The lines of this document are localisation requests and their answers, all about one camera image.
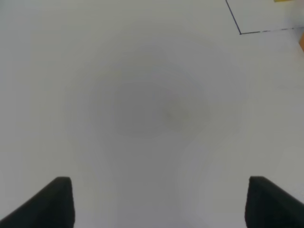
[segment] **black line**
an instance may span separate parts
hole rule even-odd
[[[237,21],[236,21],[236,19],[234,18],[234,15],[233,15],[233,13],[232,13],[232,10],[231,10],[231,8],[230,8],[230,6],[229,6],[227,0],[226,0],[226,3],[227,3],[227,6],[228,6],[228,8],[229,8],[229,10],[230,10],[231,16],[233,17],[234,23],[235,23],[236,26],[237,26],[238,32],[239,32],[240,35],[242,35],[243,33],[241,33],[241,30],[240,30],[239,27],[238,27]]]
[[[252,34],[252,33],[260,33],[260,31],[258,31],[258,32],[244,32],[241,35]]]

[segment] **white floor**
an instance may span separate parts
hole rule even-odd
[[[304,201],[297,32],[224,0],[4,0],[0,30],[1,218],[63,175],[76,228],[244,228],[251,175]]]

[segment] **orange object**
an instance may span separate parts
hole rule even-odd
[[[302,50],[304,51],[304,33],[300,39],[300,46],[301,46]]]

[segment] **white surface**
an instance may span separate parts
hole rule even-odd
[[[292,20],[294,1],[228,0],[242,33],[297,27]]]
[[[295,34],[219,0],[5,0],[0,30],[1,217],[60,175],[76,228],[244,228],[250,175],[304,199]]]

